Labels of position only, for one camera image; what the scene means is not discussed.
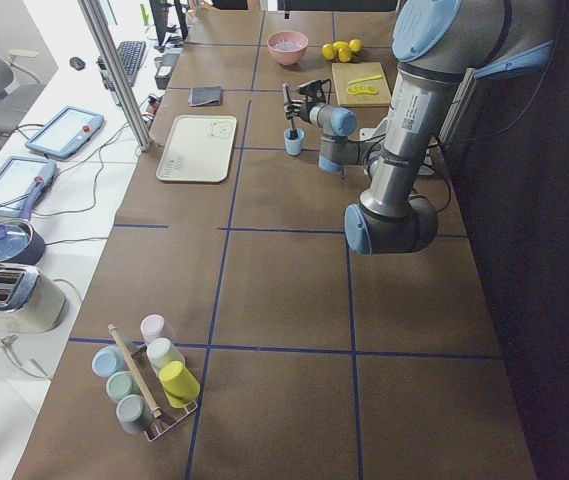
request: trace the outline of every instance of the computer mouse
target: computer mouse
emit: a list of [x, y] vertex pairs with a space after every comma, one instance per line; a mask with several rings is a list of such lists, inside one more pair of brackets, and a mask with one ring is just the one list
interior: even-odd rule
[[73, 67], [75, 70], [82, 70], [86, 63], [80, 57], [72, 57], [68, 63]]

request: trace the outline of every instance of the pot handle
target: pot handle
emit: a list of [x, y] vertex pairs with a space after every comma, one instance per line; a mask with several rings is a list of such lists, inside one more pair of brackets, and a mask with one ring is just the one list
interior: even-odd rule
[[22, 220], [26, 220], [27, 222], [31, 220], [31, 211], [33, 210], [33, 205], [35, 205], [35, 200], [40, 194], [42, 190], [42, 186], [44, 185], [44, 179], [40, 176], [35, 177], [34, 179], [35, 185], [31, 188], [31, 191], [26, 197], [24, 201], [24, 205], [22, 205], [22, 209], [20, 210], [20, 218]]

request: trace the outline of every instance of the white tray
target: white tray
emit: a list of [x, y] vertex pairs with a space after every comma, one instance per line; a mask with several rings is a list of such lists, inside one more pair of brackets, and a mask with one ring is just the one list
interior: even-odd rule
[[224, 115], [175, 117], [156, 176], [163, 182], [219, 183], [228, 176], [237, 119]]

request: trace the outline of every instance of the white table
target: white table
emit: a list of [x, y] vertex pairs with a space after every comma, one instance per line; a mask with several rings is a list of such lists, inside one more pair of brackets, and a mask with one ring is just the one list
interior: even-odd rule
[[[93, 53], [97, 51], [94, 45], [92, 48]], [[153, 58], [156, 52], [150, 45], [147, 50], [145, 65], [140, 70], [133, 89], [138, 103], [141, 103], [149, 93], [160, 93], [155, 87], [153, 78], [155, 74]], [[93, 55], [90, 46], [85, 47], [82, 52], [78, 53], [86, 57], [84, 58], [86, 68], [76, 71], [68, 65], [68, 62], [59, 62], [58, 72], [22, 121], [23, 124], [46, 123], [66, 105], [104, 115], [105, 124], [100, 131], [69, 161], [58, 162], [59, 170], [86, 160], [90, 153], [104, 144], [126, 123], [124, 114], [115, 106], [110, 93], [102, 86], [95, 64], [96, 54], [88, 56]], [[0, 151], [0, 166], [11, 155], [34, 156], [24, 147], [24, 141], [24, 137], [19, 133], [13, 134]], [[101, 167], [100, 160], [95, 154], [71, 172], [61, 175], [35, 207], [32, 218], [35, 230], [46, 242], [108, 237], [114, 215], [133, 174], [138, 153], [137, 142], [130, 129], [126, 129], [116, 144], [102, 151], [104, 169], [98, 178], [95, 207], [83, 213], [40, 217], [38, 214], [89, 207], [93, 202], [93, 182]], [[37, 267], [50, 279], [64, 279], [70, 282], [83, 297], [104, 245], [105, 240], [50, 245]], [[33, 358], [49, 375], [55, 372], [81, 306], [80, 298], [70, 286], [65, 283], [58, 285], [67, 296], [67, 305], [60, 325], [45, 333], [18, 334], [18, 339], [13, 344], [13, 350], [22, 362]], [[7, 333], [0, 332], [0, 338], [6, 335]], [[36, 370], [29, 365], [25, 366], [36, 373]], [[0, 349], [0, 480], [12, 477], [28, 442], [49, 383], [49, 380], [33, 378], [15, 368]]]

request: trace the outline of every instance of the wooden cutting board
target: wooden cutting board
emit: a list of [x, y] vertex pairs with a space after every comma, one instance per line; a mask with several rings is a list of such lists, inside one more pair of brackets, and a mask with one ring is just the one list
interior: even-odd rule
[[[373, 85], [379, 89], [377, 95], [349, 95], [346, 89], [348, 82], [356, 78], [382, 75], [378, 80], [368, 80], [355, 85]], [[391, 91], [379, 62], [334, 63], [333, 82], [337, 93], [337, 104], [340, 107], [388, 107], [391, 104]]]

